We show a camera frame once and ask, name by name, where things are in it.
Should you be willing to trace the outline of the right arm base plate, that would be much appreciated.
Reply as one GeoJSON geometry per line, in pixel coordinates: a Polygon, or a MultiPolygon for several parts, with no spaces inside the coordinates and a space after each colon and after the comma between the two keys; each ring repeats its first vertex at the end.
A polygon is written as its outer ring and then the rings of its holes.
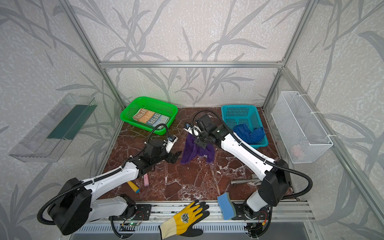
{"type": "Polygon", "coordinates": [[[270,215],[270,208],[263,207],[259,211],[255,212],[245,203],[237,204],[233,203],[236,214],[231,220],[240,221],[240,220],[250,220],[250,221],[262,221],[265,222],[268,220],[270,215]]]}

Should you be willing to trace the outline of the rabbit print towel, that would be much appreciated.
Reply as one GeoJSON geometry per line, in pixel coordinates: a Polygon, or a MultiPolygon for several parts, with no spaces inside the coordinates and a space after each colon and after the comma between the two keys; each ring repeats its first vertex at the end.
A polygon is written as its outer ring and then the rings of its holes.
{"type": "Polygon", "coordinates": [[[144,108],[139,109],[133,116],[133,119],[150,127],[156,127],[159,124],[167,124],[170,120],[170,118],[165,115],[144,108]]]}

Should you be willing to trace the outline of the teal plastic basket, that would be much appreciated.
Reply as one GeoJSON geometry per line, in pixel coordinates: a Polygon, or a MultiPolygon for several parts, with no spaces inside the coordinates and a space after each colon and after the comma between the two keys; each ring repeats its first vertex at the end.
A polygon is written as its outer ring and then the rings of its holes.
{"type": "Polygon", "coordinates": [[[258,109],[251,105],[221,107],[223,121],[254,149],[266,147],[268,139],[258,109]]]}

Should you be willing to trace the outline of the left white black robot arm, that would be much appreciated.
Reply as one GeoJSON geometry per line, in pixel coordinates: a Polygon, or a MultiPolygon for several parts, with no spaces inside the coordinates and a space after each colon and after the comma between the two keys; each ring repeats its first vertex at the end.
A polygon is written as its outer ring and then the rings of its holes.
{"type": "Polygon", "coordinates": [[[68,180],[60,192],[38,211],[38,222],[57,226],[66,236],[88,222],[131,215],[135,203],[128,196],[102,199],[102,195],[144,176],[162,161],[174,164],[181,154],[172,153],[177,140],[178,137],[171,134],[167,134],[165,140],[148,138],[145,147],[125,160],[120,167],[83,181],[77,178],[68,180]]]}

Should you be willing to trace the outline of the purple towel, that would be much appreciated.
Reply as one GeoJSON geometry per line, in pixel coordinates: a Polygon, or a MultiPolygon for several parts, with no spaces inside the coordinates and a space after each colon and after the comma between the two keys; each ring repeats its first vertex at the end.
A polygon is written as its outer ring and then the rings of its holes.
{"type": "Polygon", "coordinates": [[[206,157],[207,163],[213,163],[215,159],[215,147],[208,144],[205,148],[202,148],[195,143],[195,140],[196,138],[193,135],[187,135],[181,164],[188,164],[196,157],[206,157]]]}

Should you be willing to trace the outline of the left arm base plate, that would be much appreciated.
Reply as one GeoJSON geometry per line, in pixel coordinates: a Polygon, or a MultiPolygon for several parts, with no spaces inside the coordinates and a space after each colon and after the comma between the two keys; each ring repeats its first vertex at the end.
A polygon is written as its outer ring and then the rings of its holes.
{"type": "Polygon", "coordinates": [[[152,205],[150,204],[129,204],[119,216],[110,216],[113,221],[148,221],[151,214],[152,205]]]}

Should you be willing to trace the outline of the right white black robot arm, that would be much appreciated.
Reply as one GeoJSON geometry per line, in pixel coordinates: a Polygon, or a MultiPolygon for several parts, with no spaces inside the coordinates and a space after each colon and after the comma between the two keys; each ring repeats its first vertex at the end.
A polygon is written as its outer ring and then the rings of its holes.
{"type": "Polygon", "coordinates": [[[224,120],[219,119],[221,125],[216,125],[208,114],[197,118],[200,113],[211,110],[201,110],[195,113],[192,123],[185,123],[184,129],[196,138],[196,144],[202,148],[207,145],[217,145],[229,152],[245,164],[262,181],[258,190],[245,201],[245,208],[258,212],[264,207],[275,207],[281,200],[298,198],[307,194],[313,187],[313,180],[306,174],[290,169],[284,160],[274,160],[252,148],[243,141],[224,120]],[[291,174],[307,180],[306,188],[298,193],[286,195],[291,187],[291,174]]]}

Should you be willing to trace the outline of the blue towel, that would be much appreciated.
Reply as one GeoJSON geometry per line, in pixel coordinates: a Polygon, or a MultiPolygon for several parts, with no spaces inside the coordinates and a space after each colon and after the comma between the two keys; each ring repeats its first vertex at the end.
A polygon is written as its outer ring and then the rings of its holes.
{"type": "Polygon", "coordinates": [[[233,131],[249,145],[257,145],[266,135],[263,127],[251,131],[246,124],[235,126],[233,131]]]}

